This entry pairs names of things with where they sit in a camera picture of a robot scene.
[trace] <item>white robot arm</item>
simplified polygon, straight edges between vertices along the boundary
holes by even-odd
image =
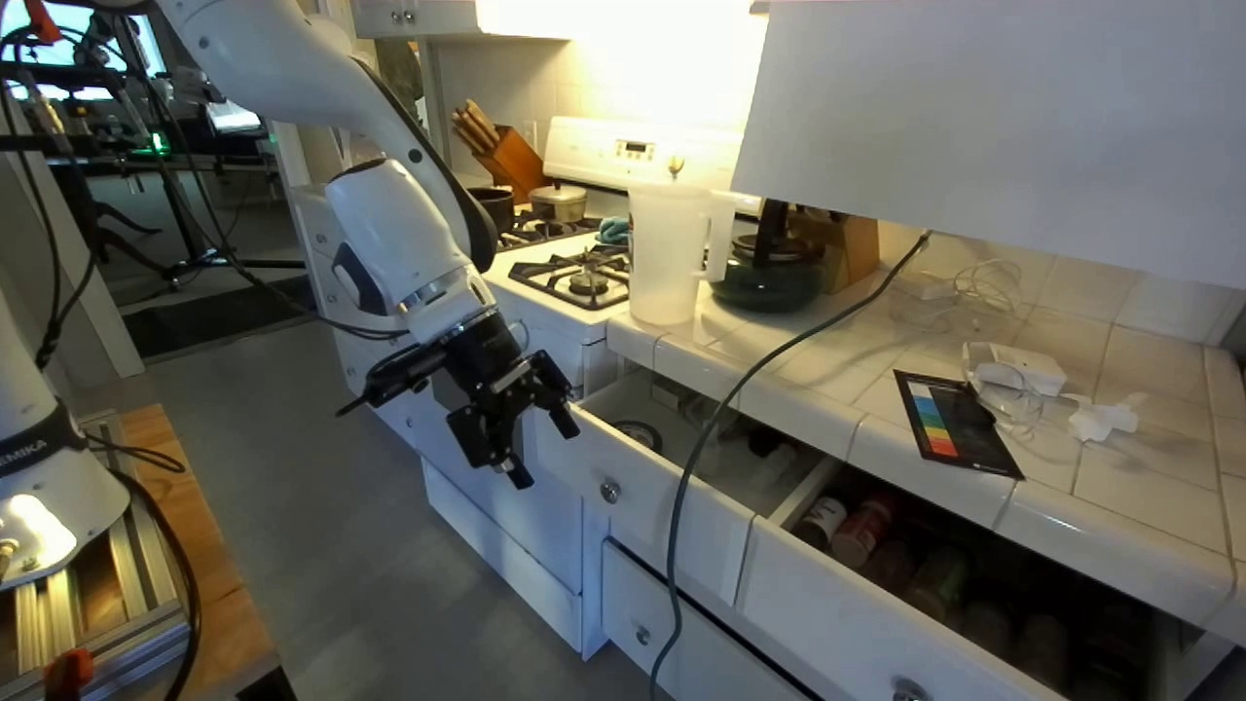
[[[490,213],[333,25],[294,0],[159,0],[159,7],[230,100],[277,120],[347,130],[385,151],[329,185],[347,234],[334,273],[347,275],[360,312],[394,318],[412,339],[369,372],[360,401],[382,407],[447,372],[468,396],[447,414],[468,465],[495,465],[525,487],[531,471],[509,446],[518,414],[539,407],[565,438],[578,438],[578,426],[565,409],[570,381],[550,353],[518,352],[476,273],[495,256]]]

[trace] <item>open drawer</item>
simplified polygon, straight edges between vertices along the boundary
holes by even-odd
[[[525,461],[598,501],[609,533],[664,569],[681,465],[705,420],[705,407],[695,401],[656,374],[625,374],[573,407],[578,442],[559,438],[546,416],[525,416]],[[817,490],[825,471],[817,457],[778,447],[762,461],[747,438],[714,438],[681,505],[681,590],[733,608],[753,516],[778,516],[790,494]]]
[[[869,490],[897,499],[855,469],[825,487],[848,520]],[[737,612],[817,692],[1183,696],[1180,622],[920,499],[855,565],[756,520]]]

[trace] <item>gas stove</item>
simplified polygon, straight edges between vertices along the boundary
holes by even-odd
[[[630,256],[592,246],[585,253],[550,253],[546,260],[516,260],[509,281],[565,301],[585,312],[605,312],[629,301]]]

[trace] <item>kitchen counter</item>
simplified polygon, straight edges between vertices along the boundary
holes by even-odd
[[[700,312],[687,329],[642,329],[629,308],[611,312],[609,352],[726,396],[756,359],[865,291],[869,286],[795,316],[740,316],[700,288]],[[1005,434],[1022,484],[926,465],[891,372],[964,379],[964,343],[1057,353],[1071,388],[1093,407],[1144,392],[1141,427],[1078,446],[1069,434],[1077,407],[1057,401],[1027,438]],[[1001,316],[923,303],[897,286],[785,353],[733,407],[1183,622],[1246,643],[1246,396],[1225,352],[1048,308]]]

